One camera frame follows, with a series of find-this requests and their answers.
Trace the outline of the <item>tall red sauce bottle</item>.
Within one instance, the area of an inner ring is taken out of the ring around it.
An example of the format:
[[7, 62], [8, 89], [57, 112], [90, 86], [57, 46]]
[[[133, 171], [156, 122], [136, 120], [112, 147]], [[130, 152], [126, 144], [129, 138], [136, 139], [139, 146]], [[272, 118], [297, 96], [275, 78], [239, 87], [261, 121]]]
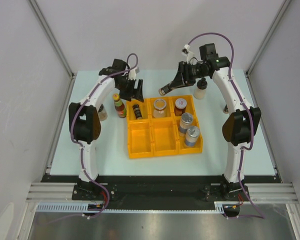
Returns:
[[120, 118], [125, 118], [127, 116], [127, 110], [126, 110], [124, 103], [122, 102], [122, 100], [120, 98], [120, 95], [118, 93], [115, 93], [115, 94], [113, 94], [112, 98], [113, 98], [114, 107], [117, 112], [117, 115]]

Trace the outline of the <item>clear flask-shaped glass jar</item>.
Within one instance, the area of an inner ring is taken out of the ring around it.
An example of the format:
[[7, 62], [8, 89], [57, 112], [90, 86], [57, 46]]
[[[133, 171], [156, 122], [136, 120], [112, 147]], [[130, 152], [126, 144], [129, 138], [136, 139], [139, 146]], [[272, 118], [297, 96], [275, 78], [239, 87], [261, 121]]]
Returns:
[[165, 118], [168, 116], [167, 113], [167, 102], [163, 98], [158, 98], [153, 102], [153, 117]]

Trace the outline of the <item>small black-lid spice jar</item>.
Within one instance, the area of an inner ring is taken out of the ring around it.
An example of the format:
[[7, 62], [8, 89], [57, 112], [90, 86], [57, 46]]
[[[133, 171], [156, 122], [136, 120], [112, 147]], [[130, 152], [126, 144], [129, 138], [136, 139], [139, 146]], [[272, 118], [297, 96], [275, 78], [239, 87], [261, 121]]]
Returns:
[[133, 112], [134, 112], [134, 115], [135, 115], [135, 119], [136, 120], [141, 120], [143, 119], [143, 116], [142, 116], [142, 113], [141, 113], [141, 109], [140, 109], [140, 106], [138, 104], [134, 104], [132, 106], [132, 109], [133, 109]]

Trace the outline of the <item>blue-label pearl jar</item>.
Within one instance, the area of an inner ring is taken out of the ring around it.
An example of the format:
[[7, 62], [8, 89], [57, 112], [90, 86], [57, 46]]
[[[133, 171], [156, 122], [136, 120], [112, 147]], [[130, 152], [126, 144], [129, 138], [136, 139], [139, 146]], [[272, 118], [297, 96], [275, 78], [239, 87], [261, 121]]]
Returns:
[[189, 112], [185, 112], [181, 115], [178, 126], [178, 132], [181, 137], [186, 135], [187, 130], [192, 126], [193, 120], [193, 115]]
[[199, 136], [200, 136], [200, 129], [197, 126], [191, 126], [187, 129], [186, 134], [185, 134], [185, 140], [184, 144], [186, 147], [194, 147]]

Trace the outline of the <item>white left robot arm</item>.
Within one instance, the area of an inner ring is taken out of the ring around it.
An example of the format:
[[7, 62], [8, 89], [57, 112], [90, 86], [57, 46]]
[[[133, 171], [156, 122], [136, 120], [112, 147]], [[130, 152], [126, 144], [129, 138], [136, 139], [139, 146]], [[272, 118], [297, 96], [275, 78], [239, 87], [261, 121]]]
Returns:
[[101, 188], [95, 183], [99, 173], [96, 162], [96, 140], [101, 134], [101, 121], [98, 115], [102, 103], [114, 89], [126, 101], [144, 102], [143, 80], [136, 79], [138, 63], [130, 66], [127, 61], [114, 59], [111, 66], [99, 72], [92, 89], [79, 102], [68, 106], [69, 132], [71, 141], [79, 146], [80, 173], [78, 186], [90, 200], [100, 196]]

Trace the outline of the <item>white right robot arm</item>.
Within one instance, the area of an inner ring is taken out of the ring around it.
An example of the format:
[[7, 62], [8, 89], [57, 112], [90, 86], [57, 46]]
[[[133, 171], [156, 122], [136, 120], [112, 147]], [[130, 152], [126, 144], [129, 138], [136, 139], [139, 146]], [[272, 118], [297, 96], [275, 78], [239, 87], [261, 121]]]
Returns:
[[222, 126], [228, 150], [220, 194], [225, 200], [232, 201], [239, 191], [244, 190], [244, 154], [253, 147], [262, 113], [258, 107], [249, 103], [237, 86], [232, 61], [226, 56], [220, 57], [213, 43], [205, 44], [199, 50], [201, 60], [192, 63], [194, 53], [190, 51], [190, 45], [183, 47], [186, 61], [179, 62], [174, 79], [160, 93], [163, 95], [175, 89], [193, 86], [197, 79], [206, 77], [217, 85], [228, 108], [228, 118]]

